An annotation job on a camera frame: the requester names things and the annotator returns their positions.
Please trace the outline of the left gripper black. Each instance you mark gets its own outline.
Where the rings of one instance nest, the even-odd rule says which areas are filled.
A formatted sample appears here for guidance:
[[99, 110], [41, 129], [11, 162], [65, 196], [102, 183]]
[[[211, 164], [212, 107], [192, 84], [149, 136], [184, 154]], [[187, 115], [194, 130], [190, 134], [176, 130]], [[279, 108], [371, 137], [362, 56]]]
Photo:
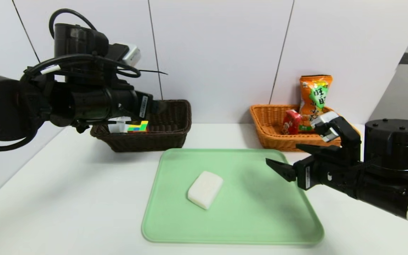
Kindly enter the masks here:
[[169, 104], [162, 100], [153, 100], [148, 93], [136, 91], [133, 87], [109, 88], [111, 110], [108, 119], [130, 117], [132, 120], [144, 120], [148, 114], [161, 114]]

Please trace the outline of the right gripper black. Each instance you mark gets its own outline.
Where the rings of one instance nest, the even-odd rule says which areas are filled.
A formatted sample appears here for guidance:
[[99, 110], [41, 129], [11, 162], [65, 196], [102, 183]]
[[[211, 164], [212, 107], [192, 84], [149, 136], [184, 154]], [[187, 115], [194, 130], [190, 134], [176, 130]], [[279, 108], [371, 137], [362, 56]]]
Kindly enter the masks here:
[[296, 148], [310, 156], [292, 165], [266, 158], [266, 164], [288, 182], [297, 181], [307, 191], [324, 185], [356, 199], [361, 165], [361, 146], [338, 147], [296, 144]]

